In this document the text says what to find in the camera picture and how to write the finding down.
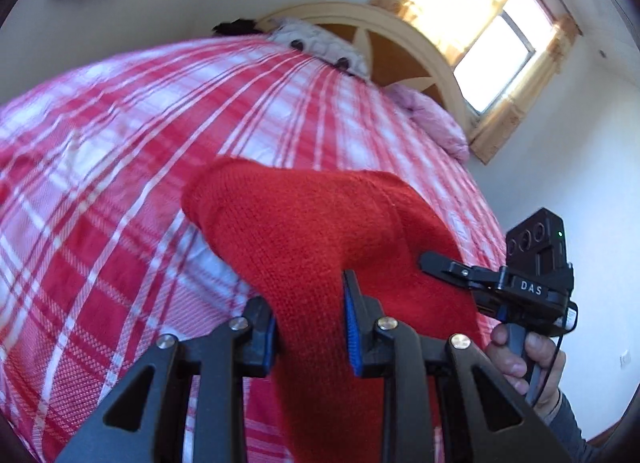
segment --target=human hand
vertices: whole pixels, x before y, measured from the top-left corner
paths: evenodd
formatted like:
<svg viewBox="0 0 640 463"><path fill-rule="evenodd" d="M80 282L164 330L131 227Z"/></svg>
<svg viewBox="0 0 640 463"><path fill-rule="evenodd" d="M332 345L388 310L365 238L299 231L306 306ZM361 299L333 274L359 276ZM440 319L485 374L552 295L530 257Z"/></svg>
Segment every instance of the human hand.
<svg viewBox="0 0 640 463"><path fill-rule="evenodd" d="M527 364L517 355L511 353L506 346L509 339L509 333L504 324L498 324L491 333L491 343L486 347L484 353L489 357L494 365L500 370L504 377L514 386L516 391L521 395L527 394L529 383L524 380L527 374ZM550 338L543 337L536 333L527 334L525 340L525 350L531 360L540 364L542 373L540 375L540 385L544 382L546 374L549 371L551 361L554 357L556 345ZM551 413L560 398L558 385L560 377L566 364L566 354L559 351L554 366L550 368L548 382L546 382L545 390L540 395L538 403L534 407L538 416L545 417Z"/></svg>

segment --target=bed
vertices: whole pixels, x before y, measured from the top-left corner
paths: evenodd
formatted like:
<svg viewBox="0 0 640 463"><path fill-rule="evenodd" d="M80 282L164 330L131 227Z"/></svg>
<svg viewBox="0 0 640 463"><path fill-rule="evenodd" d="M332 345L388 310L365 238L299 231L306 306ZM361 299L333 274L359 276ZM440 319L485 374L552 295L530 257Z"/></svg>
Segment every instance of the bed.
<svg viewBox="0 0 640 463"><path fill-rule="evenodd" d="M382 89L423 91L467 130L436 49L370 6L306 4L258 27L278 16L352 42L372 81L241 36L116 56L0 108L0 413L37 460L55 459L159 334L207 334L254 294L180 210L190 172L216 155L393 172L434 208L467 264L504 262L503 235L466 168ZM480 314L478 323L486 340L493 324ZM250 461L292 461L271 383L246 382L244 394Z"/></svg>

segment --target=curved headboard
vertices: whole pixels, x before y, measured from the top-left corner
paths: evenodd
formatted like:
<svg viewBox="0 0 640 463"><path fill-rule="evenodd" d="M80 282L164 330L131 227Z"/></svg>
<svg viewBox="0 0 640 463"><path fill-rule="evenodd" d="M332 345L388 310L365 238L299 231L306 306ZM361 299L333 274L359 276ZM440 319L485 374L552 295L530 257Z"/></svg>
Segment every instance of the curved headboard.
<svg viewBox="0 0 640 463"><path fill-rule="evenodd" d="M275 29L274 18L293 17L321 26L351 42L367 59L371 80L379 86L402 82L447 109L465 132L471 120L453 71L417 29L388 11L367 4L316 2L263 17L257 27Z"/></svg>

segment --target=person's arm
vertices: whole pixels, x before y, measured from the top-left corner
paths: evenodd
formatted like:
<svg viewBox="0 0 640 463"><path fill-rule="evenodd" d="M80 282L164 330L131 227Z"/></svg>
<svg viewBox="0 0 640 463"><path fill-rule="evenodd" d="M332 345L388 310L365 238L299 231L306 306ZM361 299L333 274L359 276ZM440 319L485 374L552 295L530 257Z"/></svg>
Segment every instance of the person's arm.
<svg viewBox="0 0 640 463"><path fill-rule="evenodd" d="M502 324L496 326L491 334L492 341L485 352L516 391L524 395L529 389L529 383L523 379L527 366L523 359L511 353L506 345L508 339L507 328ZM525 349L529 357L542 367L540 380L543 382L553 361L556 345L549 338L529 333ZM566 364L566 355L564 351L559 351L553 367L550 368L548 382L534 410L556 435L574 463L590 463L598 450L582 439L582 432L575 421L571 405L558 388L564 364Z"/></svg>

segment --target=silver screw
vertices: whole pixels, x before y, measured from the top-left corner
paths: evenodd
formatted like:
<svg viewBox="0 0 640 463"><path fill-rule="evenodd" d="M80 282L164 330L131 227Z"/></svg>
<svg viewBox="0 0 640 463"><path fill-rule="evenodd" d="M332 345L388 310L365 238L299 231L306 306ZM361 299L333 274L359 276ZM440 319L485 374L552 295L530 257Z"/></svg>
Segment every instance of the silver screw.
<svg viewBox="0 0 640 463"><path fill-rule="evenodd" d="M244 317L235 317L229 321L229 327L233 331L242 331L249 327L249 321Z"/></svg>
<svg viewBox="0 0 640 463"><path fill-rule="evenodd" d="M451 337L451 345L456 349L466 349L471 345L471 340L468 336L458 333Z"/></svg>
<svg viewBox="0 0 640 463"><path fill-rule="evenodd" d="M382 331L389 331L389 329L396 329L398 327L398 321L393 317L380 317L377 324Z"/></svg>
<svg viewBox="0 0 640 463"><path fill-rule="evenodd" d="M164 335L160 335L158 338L156 338L156 346L158 346L160 349L168 349L175 344L176 340L177 338L173 335L165 333Z"/></svg>

